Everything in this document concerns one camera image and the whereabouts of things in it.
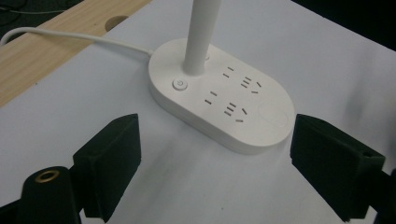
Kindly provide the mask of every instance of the white table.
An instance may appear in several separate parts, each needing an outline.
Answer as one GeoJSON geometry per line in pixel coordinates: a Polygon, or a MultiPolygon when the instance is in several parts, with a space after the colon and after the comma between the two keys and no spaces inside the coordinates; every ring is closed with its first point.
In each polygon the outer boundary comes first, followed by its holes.
{"type": "MultiPolygon", "coordinates": [[[[106,36],[156,49],[187,36],[191,6],[154,0],[106,36]]],[[[396,167],[396,52],[286,0],[224,0],[212,43],[277,80],[297,113],[387,156],[387,173],[396,167]]],[[[148,62],[94,44],[1,107],[0,205],[28,175],[71,167],[111,120],[138,113],[142,163],[108,223],[343,223],[291,165],[291,138],[256,156],[222,147],[154,102],[148,62]]]]}

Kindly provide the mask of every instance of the white pole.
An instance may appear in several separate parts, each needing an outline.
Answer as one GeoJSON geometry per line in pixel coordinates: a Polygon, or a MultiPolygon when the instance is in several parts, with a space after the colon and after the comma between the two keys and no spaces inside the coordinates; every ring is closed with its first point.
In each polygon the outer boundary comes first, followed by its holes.
{"type": "Polygon", "coordinates": [[[205,58],[215,28],[221,0],[194,0],[192,5],[189,39],[183,63],[188,75],[205,71],[205,58]]]}

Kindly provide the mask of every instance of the white surface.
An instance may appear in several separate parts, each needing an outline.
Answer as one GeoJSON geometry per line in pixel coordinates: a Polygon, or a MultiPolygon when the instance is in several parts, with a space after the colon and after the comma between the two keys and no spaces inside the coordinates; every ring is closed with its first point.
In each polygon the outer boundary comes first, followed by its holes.
{"type": "MultiPolygon", "coordinates": [[[[156,49],[187,36],[191,6],[154,0],[107,36],[156,49]]],[[[223,1],[212,43],[277,80],[296,112],[386,155],[386,172],[396,167],[394,51],[289,0],[223,1]]],[[[38,169],[70,167],[112,119],[138,113],[142,164],[108,223],[342,223],[291,165],[290,139],[257,156],[222,147],[154,102],[148,61],[93,45],[1,107],[0,204],[38,169]]]]}
{"type": "Polygon", "coordinates": [[[288,93],[272,78],[212,45],[205,72],[186,74],[182,65],[187,42],[171,40],[151,56],[148,73],[156,102],[233,151],[259,154],[282,145],[295,121],[288,93]],[[180,88],[175,89],[175,80],[181,81],[180,88]]]}

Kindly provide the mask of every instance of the power cord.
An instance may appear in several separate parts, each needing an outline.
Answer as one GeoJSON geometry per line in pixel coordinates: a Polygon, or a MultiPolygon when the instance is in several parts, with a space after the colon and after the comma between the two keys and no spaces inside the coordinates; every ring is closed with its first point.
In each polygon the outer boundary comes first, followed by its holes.
{"type": "Polygon", "coordinates": [[[53,14],[53,13],[61,13],[65,12],[65,10],[54,10],[54,11],[41,11],[41,12],[27,12],[27,11],[18,11],[18,10],[11,10],[6,7],[1,7],[0,10],[3,10],[5,12],[12,12],[12,13],[18,13],[18,14],[26,14],[26,15],[44,15],[44,14],[53,14]]]}
{"type": "Polygon", "coordinates": [[[34,28],[34,27],[21,27],[21,28],[17,28],[17,29],[14,29],[14,30],[11,30],[11,31],[7,32],[3,36],[3,38],[1,38],[1,40],[0,40],[0,47],[4,46],[13,35],[16,35],[16,34],[19,34],[19,33],[34,33],[34,34],[39,34],[39,35],[55,35],[55,36],[61,36],[61,37],[87,39],[87,40],[92,40],[92,41],[99,42],[99,43],[117,45],[117,46],[125,47],[127,49],[137,50],[137,51],[146,53],[149,57],[154,52],[151,49],[143,49],[143,48],[140,48],[140,47],[135,46],[135,45],[122,43],[122,42],[117,41],[117,40],[103,38],[103,37],[100,37],[100,36],[97,36],[97,35],[85,35],[85,34],[80,34],[80,33],[51,31],[51,30],[45,30],[45,29],[40,29],[40,28],[34,28]]]}
{"type": "MultiPolygon", "coordinates": [[[[11,6],[11,5],[2,3],[2,4],[0,4],[0,13],[8,13],[10,10],[19,10],[22,7],[25,7],[26,5],[27,5],[27,0],[22,1],[22,3],[20,3],[18,6],[11,6]]],[[[13,19],[11,19],[9,21],[0,22],[0,26],[9,25],[12,22],[17,21],[20,17],[21,17],[21,14],[17,14],[16,17],[14,17],[13,19]]]]}

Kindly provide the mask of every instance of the white power strip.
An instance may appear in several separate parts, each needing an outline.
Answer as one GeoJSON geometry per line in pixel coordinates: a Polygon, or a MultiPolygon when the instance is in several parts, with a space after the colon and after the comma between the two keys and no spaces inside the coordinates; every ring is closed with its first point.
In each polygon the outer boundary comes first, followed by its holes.
{"type": "Polygon", "coordinates": [[[187,39],[163,44],[148,65],[150,90],[165,110],[229,149],[257,154],[282,142],[294,125],[293,104],[272,78],[209,46],[205,72],[184,72],[187,39]]]}

